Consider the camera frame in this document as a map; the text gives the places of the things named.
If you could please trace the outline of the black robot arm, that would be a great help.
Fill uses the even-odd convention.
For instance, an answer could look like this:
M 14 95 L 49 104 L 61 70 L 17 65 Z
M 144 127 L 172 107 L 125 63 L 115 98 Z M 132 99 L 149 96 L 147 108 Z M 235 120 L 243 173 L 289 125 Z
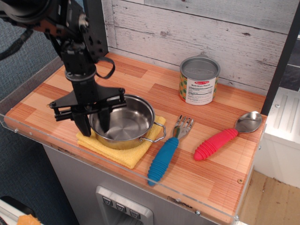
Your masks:
M 123 88 L 103 87 L 96 83 L 96 64 L 112 63 L 104 55 L 101 33 L 92 18 L 74 0 L 3 0 L 0 17 L 13 26 L 23 27 L 24 33 L 0 54 L 6 59 L 20 50 L 34 31 L 51 41 L 65 66 L 65 76 L 73 90 L 50 103 L 57 121 L 70 119 L 84 136 L 91 135 L 90 114 L 96 114 L 104 132 L 110 128 L 110 114 L 124 107 Z

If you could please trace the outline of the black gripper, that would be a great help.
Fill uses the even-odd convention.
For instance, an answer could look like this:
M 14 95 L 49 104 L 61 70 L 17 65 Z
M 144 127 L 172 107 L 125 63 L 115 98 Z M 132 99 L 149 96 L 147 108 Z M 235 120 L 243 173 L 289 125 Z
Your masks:
M 98 113 L 100 126 L 106 133 L 110 129 L 110 110 L 126 105 L 123 88 L 100 86 L 94 76 L 94 73 L 76 75 L 66 72 L 65 77 L 71 82 L 73 90 L 50 103 L 57 121 L 73 120 L 87 137 L 91 136 L 89 114 Z

